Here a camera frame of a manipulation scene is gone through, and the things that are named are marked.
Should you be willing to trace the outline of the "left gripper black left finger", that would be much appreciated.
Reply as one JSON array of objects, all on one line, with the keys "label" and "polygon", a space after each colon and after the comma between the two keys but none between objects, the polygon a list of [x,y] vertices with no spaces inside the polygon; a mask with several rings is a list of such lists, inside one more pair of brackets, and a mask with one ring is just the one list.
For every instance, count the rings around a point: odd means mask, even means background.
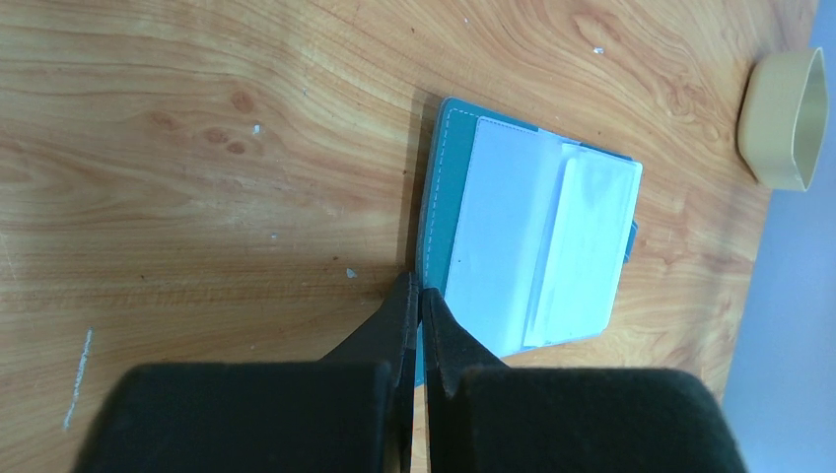
[{"label": "left gripper black left finger", "polygon": [[128,371],[78,454],[78,472],[406,472],[420,285],[312,362],[162,363]]}]

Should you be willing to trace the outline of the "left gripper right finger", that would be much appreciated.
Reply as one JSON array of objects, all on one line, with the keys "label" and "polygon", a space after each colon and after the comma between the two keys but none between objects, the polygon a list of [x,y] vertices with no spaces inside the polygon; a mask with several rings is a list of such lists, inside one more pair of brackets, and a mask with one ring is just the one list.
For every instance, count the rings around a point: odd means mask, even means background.
[{"label": "left gripper right finger", "polygon": [[421,296],[434,472],[741,472],[704,383],[672,369],[512,368]]}]

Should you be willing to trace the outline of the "blue card holder wallet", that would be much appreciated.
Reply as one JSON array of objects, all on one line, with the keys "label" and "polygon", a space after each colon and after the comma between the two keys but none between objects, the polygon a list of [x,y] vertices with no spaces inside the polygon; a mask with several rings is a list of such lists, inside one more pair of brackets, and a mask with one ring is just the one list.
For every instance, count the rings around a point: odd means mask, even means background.
[{"label": "blue card holder wallet", "polygon": [[600,335],[638,230],[641,163],[448,97],[416,270],[494,356]]}]

